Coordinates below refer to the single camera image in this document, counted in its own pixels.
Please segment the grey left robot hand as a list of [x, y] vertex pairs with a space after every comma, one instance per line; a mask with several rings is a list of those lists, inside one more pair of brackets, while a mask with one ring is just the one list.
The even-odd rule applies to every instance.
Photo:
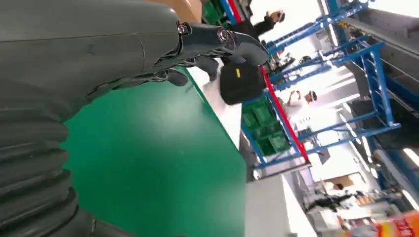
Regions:
[[253, 37], [181, 23], [144, 0], [3, 0], [0, 3], [2, 119], [63, 122], [114, 89], [165, 81], [202, 55], [259, 66]]

